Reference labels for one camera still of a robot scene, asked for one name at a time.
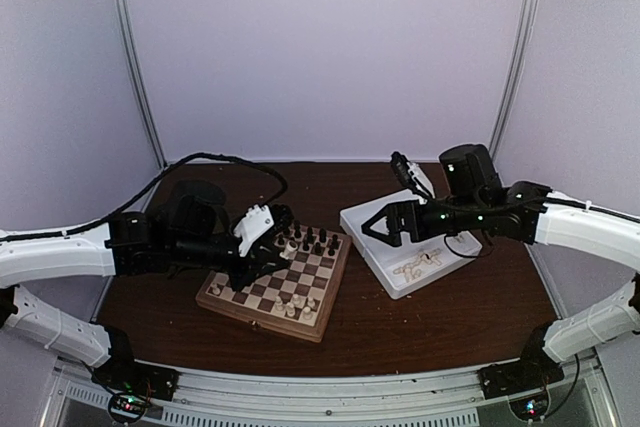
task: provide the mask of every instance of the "white tray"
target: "white tray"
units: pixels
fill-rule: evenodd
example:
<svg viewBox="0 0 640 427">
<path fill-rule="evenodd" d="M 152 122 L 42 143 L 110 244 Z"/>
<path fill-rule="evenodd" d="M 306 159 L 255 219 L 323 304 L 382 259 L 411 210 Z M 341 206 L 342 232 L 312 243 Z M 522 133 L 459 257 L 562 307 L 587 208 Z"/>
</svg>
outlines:
<svg viewBox="0 0 640 427">
<path fill-rule="evenodd" d="M 417 197 L 409 190 L 403 190 L 340 212 L 340 226 L 351 236 L 356 249 L 392 299 L 404 297 L 473 260 L 451 252 L 444 243 L 444 236 L 412 244 L 409 233 L 402 232 L 402 246 L 391 247 L 362 233 L 362 224 L 385 205 L 411 199 Z M 373 228 L 386 232 L 384 222 L 382 219 Z M 482 244 L 469 232 L 462 232 L 448 242 L 464 255 L 477 255 L 482 249 Z"/>
</svg>

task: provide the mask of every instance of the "chess piece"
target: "chess piece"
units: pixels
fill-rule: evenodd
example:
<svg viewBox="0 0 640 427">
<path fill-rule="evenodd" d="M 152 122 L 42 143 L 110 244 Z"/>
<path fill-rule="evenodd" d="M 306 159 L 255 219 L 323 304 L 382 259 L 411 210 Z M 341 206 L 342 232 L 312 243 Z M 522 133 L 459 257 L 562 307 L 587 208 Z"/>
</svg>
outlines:
<svg viewBox="0 0 640 427">
<path fill-rule="evenodd" d="M 295 307 L 298 307 L 299 309 L 304 307 L 304 297 L 300 297 L 298 294 L 293 294 L 291 302 Z"/>
<path fill-rule="evenodd" d="M 283 259 L 291 260 L 295 257 L 296 251 L 298 250 L 298 244 L 296 244 L 293 240 L 287 242 L 287 245 L 284 246 L 284 250 L 280 252 L 280 257 Z"/>
<path fill-rule="evenodd" d="M 296 308 L 291 302 L 287 302 L 287 305 L 285 306 L 285 314 L 287 314 L 287 317 L 293 317 L 296 315 Z"/>
</svg>

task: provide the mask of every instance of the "white wall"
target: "white wall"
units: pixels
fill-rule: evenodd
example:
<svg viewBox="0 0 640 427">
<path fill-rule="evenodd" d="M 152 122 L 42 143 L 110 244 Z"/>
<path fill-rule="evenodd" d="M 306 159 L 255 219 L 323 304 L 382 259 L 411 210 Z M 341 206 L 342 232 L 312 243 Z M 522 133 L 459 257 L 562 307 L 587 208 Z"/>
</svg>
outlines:
<svg viewBox="0 0 640 427">
<path fill-rule="evenodd" d="M 498 168 L 578 198 L 640 214 L 640 0 L 540 0 Z M 561 248 L 540 248 L 560 300 L 575 313 L 633 272 Z M 599 349 L 623 418 L 635 427 L 640 339 Z"/>
<path fill-rule="evenodd" d="M 521 0 L 128 0 L 164 151 L 435 159 L 489 141 Z"/>
<path fill-rule="evenodd" d="M 0 0 L 0 228 L 103 215 L 156 172 L 113 0 Z M 102 279 L 28 285 L 88 318 Z M 55 357 L 0 333 L 0 424 L 35 425 Z"/>
</svg>

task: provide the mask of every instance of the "wire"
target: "wire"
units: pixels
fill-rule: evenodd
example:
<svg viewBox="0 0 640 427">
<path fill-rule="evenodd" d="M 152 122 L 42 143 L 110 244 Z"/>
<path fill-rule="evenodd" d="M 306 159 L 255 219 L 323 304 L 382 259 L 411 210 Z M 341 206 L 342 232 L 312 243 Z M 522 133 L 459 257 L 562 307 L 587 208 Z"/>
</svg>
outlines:
<svg viewBox="0 0 640 427">
<path fill-rule="evenodd" d="M 537 204 L 537 203 L 565 205 L 567 207 L 574 207 L 576 209 L 587 210 L 587 204 L 585 202 L 580 202 L 578 200 L 558 199 L 556 197 L 532 197 L 530 199 L 525 199 L 520 202 L 514 202 L 509 205 L 502 205 L 499 207 L 485 207 L 482 209 L 478 209 L 474 207 L 461 207 L 459 205 L 452 205 L 447 202 L 442 202 L 441 200 L 436 199 L 431 194 L 431 192 L 429 192 L 429 190 L 424 186 L 424 184 L 422 184 L 422 182 L 420 182 L 418 179 L 414 179 L 414 180 L 416 184 L 418 184 L 418 186 L 421 187 L 426 192 L 425 193 L 419 189 L 414 189 L 414 190 L 412 189 L 414 194 L 419 195 L 420 197 L 426 199 L 429 202 L 433 202 L 437 206 L 449 209 L 454 212 L 465 212 L 465 213 L 489 215 L 489 214 L 512 210 L 513 208 L 516 208 L 516 207 L 522 207 L 525 205 L 531 205 L 531 204 Z M 640 217 L 623 214 L 621 212 L 616 212 L 615 210 L 606 209 L 604 207 L 590 206 L 588 210 L 592 210 L 593 212 L 610 215 L 612 217 L 617 217 L 619 219 L 628 220 L 629 222 L 640 224 Z"/>
<path fill-rule="evenodd" d="M 562 399 L 562 402 L 560 402 L 556 406 L 556 408 L 553 409 L 551 412 L 544 415 L 545 420 L 551 417 L 552 415 L 555 415 L 558 413 L 558 411 L 564 406 L 564 404 L 567 403 L 567 401 L 569 400 L 569 397 L 571 397 L 571 394 L 573 393 L 573 391 L 576 388 L 576 385 L 578 384 L 578 379 L 580 378 L 580 359 L 578 358 L 578 354 L 576 354 L 574 357 L 576 359 L 576 376 L 573 379 L 573 383 L 571 384 L 571 387 L 569 388 L 567 395 L 565 395 L 564 399 Z"/>
<path fill-rule="evenodd" d="M 449 249 L 449 252 L 451 252 L 453 255 L 457 255 L 458 257 L 462 257 L 463 259 L 481 259 L 483 257 L 489 257 L 491 254 L 493 254 L 493 245 L 491 245 L 491 249 L 489 250 L 489 252 L 486 252 L 484 254 L 477 254 L 477 255 L 461 254 L 460 252 L 457 252 L 456 250 L 454 250 L 449 244 L 449 242 L 447 241 L 447 239 L 451 237 L 455 237 L 455 235 L 444 236 L 444 245 L 447 246 L 447 249 Z"/>
<path fill-rule="evenodd" d="M 32 232 L 32 233 L 27 233 L 27 234 L 8 235 L 6 237 L 0 238 L 0 242 L 16 242 L 16 241 L 20 241 L 20 240 L 35 240 L 35 239 L 50 239 L 50 238 L 55 238 L 55 237 L 66 237 L 66 236 L 69 236 L 69 235 L 81 234 L 82 232 L 86 232 L 88 230 L 95 229 L 96 227 L 99 227 L 100 225 L 102 225 L 102 224 L 104 224 L 106 222 L 109 222 L 116 215 L 121 214 L 122 212 L 127 210 L 133 204 L 138 202 L 151 189 L 153 189 L 153 187 L 155 187 L 155 185 L 158 182 L 160 182 L 162 179 L 164 179 L 169 174 L 171 174 L 172 172 L 176 171 L 177 169 L 179 169 L 183 165 L 188 164 L 189 162 L 191 162 L 192 160 L 195 160 L 195 159 L 207 159 L 207 160 L 213 160 L 213 161 L 217 161 L 217 162 L 229 162 L 229 163 L 232 163 L 232 164 L 242 165 L 244 167 L 249 167 L 249 168 L 258 170 L 260 172 L 264 172 L 265 174 L 268 174 L 268 175 L 276 178 L 278 180 L 278 182 L 280 182 L 280 189 L 274 195 L 269 197 L 269 199 L 267 199 L 266 201 L 262 202 L 261 205 L 269 204 L 269 203 L 273 202 L 274 200 L 278 199 L 289 188 L 287 180 L 278 171 L 276 171 L 275 169 L 272 169 L 271 167 L 267 167 L 266 165 L 256 164 L 256 163 L 251 162 L 249 160 L 245 160 L 245 159 L 242 159 L 240 157 L 235 157 L 235 156 L 230 156 L 230 155 L 208 154 L 206 152 L 197 152 L 195 154 L 191 154 L 191 155 L 187 155 L 186 157 L 183 157 L 182 159 L 177 161 L 175 164 L 170 165 L 169 167 L 164 169 L 156 177 L 154 177 L 153 180 L 151 180 L 151 182 L 149 182 L 140 192 L 138 192 L 136 195 L 134 195 L 130 200 L 128 200 L 127 202 L 122 204 L 120 207 L 118 207 L 116 210 L 114 210 L 113 212 L 105 215 L 104 217 L 102 217 L 100 219 L 91 221 L 91 222 L 89 222 L 87 224 L 83 224 L 83 225 L 80 225 L 78 227 L 74 227 L 73 229 L 69 229 L 67 231 L 58 230 L 58 231 L 50 231 L 50 232 Z"/>
</svg>

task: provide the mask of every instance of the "brown table surface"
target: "brown table surface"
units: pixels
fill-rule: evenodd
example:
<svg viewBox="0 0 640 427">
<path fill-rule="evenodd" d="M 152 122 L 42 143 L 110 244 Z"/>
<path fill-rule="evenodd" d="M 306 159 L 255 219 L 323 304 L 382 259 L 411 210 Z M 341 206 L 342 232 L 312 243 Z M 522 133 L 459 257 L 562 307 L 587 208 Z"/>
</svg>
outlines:
<svg viewBox="0 0 640 427">
<path fill-rule="evenodd" d="M 279 202 L 306 225 L 339 229 L 339 212 L 400 190 L 388 164 L 289 163 Z M 425 165 L 436 194 L 446 193 L 439 165 Z M 239 216 L 277 188 L 260 172 L 231 165 L 189 165 L 167 177 L 153 203 L 174 182 L 207 179 L 227 193 Z M 205 310 L 195 296 L 207 272 L 116 278 L 99 322 L 128 333 L 142 360 L 180 367 L 274 376 L 366 376 L 416 373 L 517 357 L 531 329 L 555 315 L 523 245 L 496 239 L 490 257 L 392 300 L 352 247 L 320 344 L 255 331 Z"/>
</svg>

